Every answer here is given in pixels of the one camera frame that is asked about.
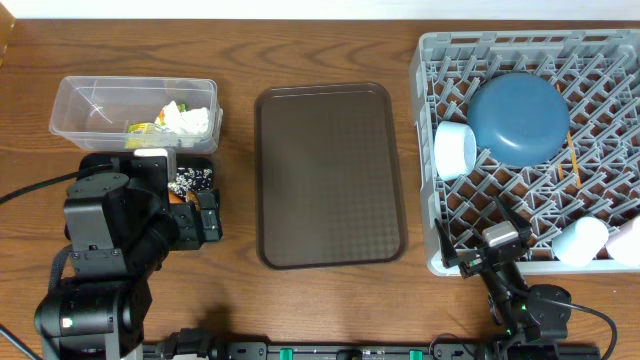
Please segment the brown serving tray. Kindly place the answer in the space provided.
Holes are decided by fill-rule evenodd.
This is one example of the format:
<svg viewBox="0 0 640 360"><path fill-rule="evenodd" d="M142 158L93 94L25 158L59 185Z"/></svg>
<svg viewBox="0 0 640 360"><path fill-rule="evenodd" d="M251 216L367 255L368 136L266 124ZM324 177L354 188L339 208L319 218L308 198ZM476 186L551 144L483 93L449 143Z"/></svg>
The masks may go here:
<svg viewBox="0 0 640 360"><path fill-rule="evenodd" d="M408 242L393 111L372 82L255 101L256 245L272 270L393 262Z"/></svg>

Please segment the yellow green snack wrapper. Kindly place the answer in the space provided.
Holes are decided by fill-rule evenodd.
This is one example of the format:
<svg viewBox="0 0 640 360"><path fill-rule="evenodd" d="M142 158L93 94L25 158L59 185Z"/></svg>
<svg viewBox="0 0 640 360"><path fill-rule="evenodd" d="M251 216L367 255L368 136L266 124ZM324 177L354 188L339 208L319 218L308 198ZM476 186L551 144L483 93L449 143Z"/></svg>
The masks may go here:
<svg viewBox="0 0 640 360"><path fill-rule="evenodd" d="M130 125L125 141L126 149L176 147L182 144L181 135L188 135L182 124L185 104L174 101L165 105L153 122Z"/></svg>

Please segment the light blue bowl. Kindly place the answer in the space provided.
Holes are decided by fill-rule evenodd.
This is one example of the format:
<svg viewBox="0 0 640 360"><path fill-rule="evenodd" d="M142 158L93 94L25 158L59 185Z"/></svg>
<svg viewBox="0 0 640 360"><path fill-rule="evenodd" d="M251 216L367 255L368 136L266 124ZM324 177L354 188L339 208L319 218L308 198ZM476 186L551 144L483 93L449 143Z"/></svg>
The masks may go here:
<svg viewBox="0 0 640 360"><path fill-rule="evenodd" d="M476 163L476 138L470 126L442 122L434 138L434 159L438 176L443 181L469 175Z"/></svg>

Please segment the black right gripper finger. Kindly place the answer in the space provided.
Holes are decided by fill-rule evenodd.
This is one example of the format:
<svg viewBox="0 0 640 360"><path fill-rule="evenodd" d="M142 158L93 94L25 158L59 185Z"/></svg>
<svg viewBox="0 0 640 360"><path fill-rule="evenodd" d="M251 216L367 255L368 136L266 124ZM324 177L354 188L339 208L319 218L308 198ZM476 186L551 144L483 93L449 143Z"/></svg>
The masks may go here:
<svg viewBox="0 0 640 360"><path fill-rule="evenodd" d="M514 211L504 200L499 197L493 198L502 217L511 222L519 234L519 239L523 245L527 245L532 233L530 222Z"/></svg>
<svg viewBox="0 0 640 360"><path fill-rule="evenodd" d="M434 220L434 224L439 236L441 261L443 266L445 268L457 266L459 264L459 257L447 231L438 219Z"/></svg>

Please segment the black tray bin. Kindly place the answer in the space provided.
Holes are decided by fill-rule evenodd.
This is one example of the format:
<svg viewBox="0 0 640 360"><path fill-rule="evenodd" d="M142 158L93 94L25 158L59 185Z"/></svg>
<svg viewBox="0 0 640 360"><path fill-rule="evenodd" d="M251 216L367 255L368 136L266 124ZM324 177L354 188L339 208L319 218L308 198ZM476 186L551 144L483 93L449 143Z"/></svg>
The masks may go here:
<svg viewBox="0 0 640 360"><path fill-rule="evenodd" d="M213 170L205 158L177 156L170 149L85 156L67 189L66 237L76 250L129 248L156 226L172 246L179 231L168 183L178 167Z"/></svg>

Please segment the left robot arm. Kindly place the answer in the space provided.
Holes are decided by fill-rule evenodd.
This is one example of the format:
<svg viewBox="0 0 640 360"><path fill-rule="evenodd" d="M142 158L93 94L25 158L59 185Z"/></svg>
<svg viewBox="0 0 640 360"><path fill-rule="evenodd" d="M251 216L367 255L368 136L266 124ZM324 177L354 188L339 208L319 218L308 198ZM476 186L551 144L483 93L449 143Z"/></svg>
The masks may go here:
<svg viewBox="0 0 640 360"><path fill-rule="evenodd" d="M222 237L219 192L169 199L165 156L92 153L67 190L65 232L34 317L45 359L121 359L144 339L150 275L172 251Z"/></svg>

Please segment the wooden chopstick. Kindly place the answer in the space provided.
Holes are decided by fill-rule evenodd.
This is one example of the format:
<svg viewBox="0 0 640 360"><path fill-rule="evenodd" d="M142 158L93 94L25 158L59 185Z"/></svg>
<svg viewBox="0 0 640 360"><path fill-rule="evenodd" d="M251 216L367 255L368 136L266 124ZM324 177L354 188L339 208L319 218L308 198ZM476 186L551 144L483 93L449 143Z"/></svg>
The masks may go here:
<svg viewBox="0 0 640 360"><path fill-rule="evenodd" d="M582 181L580 178L579 167L577 163L577 156L576 156L575 148L573 145L573 139L570 132L567 133L567 148L570 150L570 159L571 159L572 171L573 171L573 174L575 175L576 188L580 190L582 188Z"/></svg>
<svg viewBox="0 0 640 360"><path fill-rule="evenodd" d="M564 180L564 172L561 163L557 164L557 175L560 181Z"/></svg>

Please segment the light blue cup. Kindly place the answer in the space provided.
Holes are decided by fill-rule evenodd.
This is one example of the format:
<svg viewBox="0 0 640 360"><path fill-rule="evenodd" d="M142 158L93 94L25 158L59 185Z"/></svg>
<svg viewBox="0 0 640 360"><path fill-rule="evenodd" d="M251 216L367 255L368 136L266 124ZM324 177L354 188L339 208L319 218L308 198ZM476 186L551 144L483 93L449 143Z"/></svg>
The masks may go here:
<svg viewBox="0 0 640 360"><path fill-rule="evenodd" d="M609 231L603 221L585 216L552 240L552 251L563 264L584 267L596 257L608 238Z"/></svg>

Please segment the dark blue plate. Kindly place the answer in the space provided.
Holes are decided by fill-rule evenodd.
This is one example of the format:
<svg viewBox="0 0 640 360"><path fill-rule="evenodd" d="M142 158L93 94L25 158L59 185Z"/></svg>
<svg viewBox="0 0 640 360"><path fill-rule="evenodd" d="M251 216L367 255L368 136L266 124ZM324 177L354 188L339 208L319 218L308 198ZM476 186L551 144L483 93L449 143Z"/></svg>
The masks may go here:
<svg viewBox="0 0 640 360"><path fill-rule="evenodd" d="M570 125L569 107L560 92L528 73L508 73L486 82L471 98L466 118L477 145L514 167L552 159Z"/></svg>

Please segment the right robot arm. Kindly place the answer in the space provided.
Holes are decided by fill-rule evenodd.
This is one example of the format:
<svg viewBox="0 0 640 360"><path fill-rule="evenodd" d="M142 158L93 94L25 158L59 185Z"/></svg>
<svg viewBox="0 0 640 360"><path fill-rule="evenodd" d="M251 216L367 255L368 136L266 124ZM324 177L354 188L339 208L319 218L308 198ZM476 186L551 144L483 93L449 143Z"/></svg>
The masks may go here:
<svg viewBox="0 0 640 360"><path fill-rule="evenodd" d="M516 261L528 252L531 224L506 202L494 200L503 221L487 228L480 243L461 254L454 248L440 221L439 235L443 266L456 267L464 278L480 276L488 291L490 310L507 334L499 335L485 350L497 359L560 359L560 340L568 336L571 310L568 291L554 285L529 286Z"/></svg>

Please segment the orange carrot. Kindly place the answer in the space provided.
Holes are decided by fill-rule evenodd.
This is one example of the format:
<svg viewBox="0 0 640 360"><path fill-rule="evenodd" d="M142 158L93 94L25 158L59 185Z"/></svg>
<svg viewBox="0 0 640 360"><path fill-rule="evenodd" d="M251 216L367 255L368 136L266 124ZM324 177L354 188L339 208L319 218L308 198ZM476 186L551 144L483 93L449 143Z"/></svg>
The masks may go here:
<svg viewBox="0 0 640 360"><path fill-rule="evenodd" d="M181 198L179 198L175 193L170 192L168 194L168 198L169 198L169 202L171 204L180 204L183 203L183 200Z"/></svg>

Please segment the white napkin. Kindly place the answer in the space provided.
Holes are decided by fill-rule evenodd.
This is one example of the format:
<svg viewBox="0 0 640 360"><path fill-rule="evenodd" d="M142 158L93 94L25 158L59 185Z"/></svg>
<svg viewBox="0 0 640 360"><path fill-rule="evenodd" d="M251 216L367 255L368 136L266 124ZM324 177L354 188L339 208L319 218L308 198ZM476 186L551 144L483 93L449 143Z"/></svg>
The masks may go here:
<svg viewBox="0 0 640 360"><path fill-rule="evenodd" d="M165 105L155 120L163 131L179 135L201 135L209 127L210 110L206 107L188 110L175 101Z"/></svg>

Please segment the grey plastic dishwasher rack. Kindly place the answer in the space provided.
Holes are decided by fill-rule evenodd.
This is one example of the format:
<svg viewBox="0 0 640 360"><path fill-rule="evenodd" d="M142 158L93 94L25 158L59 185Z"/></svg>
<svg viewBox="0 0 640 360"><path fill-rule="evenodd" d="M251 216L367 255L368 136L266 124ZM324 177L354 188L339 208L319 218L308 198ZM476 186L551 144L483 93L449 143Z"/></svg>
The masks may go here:
<svg viewBox="0 0 640 360"><path fill-rule="evenodd" d="M479 149L473 171L454 180L437 174L437 127L464 122L488 81L527 73L547 81L566 101L570 133L539 165L518 168ZM441 260L441 233L461 254L500 221L506 202L532 226L519 267L526 275L568 274L552 242L584 216L617 233L639 213L639 33L635 29L430 32L409 68L411 106L421 166L420 202L426 263L456 275Z"/></svg>

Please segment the white rice pile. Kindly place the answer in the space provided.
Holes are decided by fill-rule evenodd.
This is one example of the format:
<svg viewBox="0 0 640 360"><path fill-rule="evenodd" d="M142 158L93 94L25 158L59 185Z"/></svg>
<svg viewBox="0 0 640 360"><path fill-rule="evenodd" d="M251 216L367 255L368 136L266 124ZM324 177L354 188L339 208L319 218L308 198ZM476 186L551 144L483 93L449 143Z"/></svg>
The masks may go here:
<svg viewBox="0 0 640 360"><path fill-rule="evenodd" d="M180 198L185 198L188 192L201 192L213 185L213 170L209 168L178 167L173 181L168 183L168 189Z"/></svg>

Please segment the pink cup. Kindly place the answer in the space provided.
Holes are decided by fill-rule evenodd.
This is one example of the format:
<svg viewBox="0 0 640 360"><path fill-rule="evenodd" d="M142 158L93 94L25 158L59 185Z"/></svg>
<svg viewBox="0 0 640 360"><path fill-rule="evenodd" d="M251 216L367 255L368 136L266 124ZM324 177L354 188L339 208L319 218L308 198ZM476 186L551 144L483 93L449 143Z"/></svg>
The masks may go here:
<svg viewBox="0 0 640 360"><path fill-rule="evenodd" d="M625 266L639 265L639 223L638 216L629 220L605 245L609 256Z"/></svg>

